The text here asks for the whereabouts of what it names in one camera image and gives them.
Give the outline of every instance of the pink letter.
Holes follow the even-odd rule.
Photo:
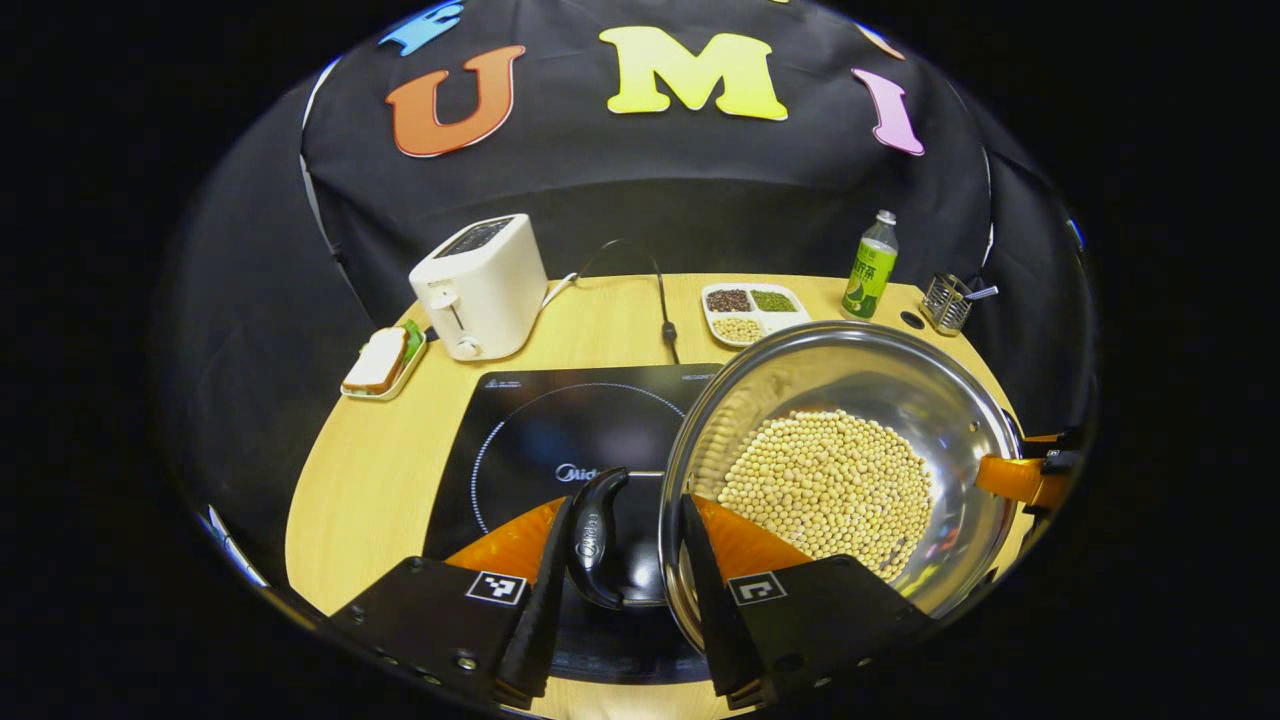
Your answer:
[[[867,83],[867,90],[872,92],[872,101],[876,102],[876,115],[879,118],[879,124],[872,131],[876,140],[890,147],[897,147],[902,152],[924,155],[924,145],[911,132],[911,119],[906,117],[902,88],[876,73],[859,68],[854,68],[852,72],[854,77]]]

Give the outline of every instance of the blue letter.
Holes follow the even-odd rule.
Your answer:
[[[448,0],[393,29],[387,37],[379,40],[378,44],[381,45],[388,40],[399,42],[403,45],[401,49],[401,58],[403,58],[458,24],[460,14],[462,14],[462,1]]]

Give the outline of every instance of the toaster knob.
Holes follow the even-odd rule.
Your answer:
[[[453,346],[461,357],[475,357],[480,355],[480,343],[474,337],[463,337]]]

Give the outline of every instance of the black pot handle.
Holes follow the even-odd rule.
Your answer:
[[[627,469],[605,470],[582,486],[568,510],[568,577],[588,601],[622,610],[622,593],[611,587],[607,561],[613,550],[613,496],[627,484]]]

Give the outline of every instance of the bottle label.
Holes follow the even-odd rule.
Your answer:
[[[845,311],[855,318],[870,318],[884,295],[888,274],[893,272],[897,252],[884,252],[872,247],[865,241],[858,245],[858,260],[849,275],[849,287],[841,300]]]

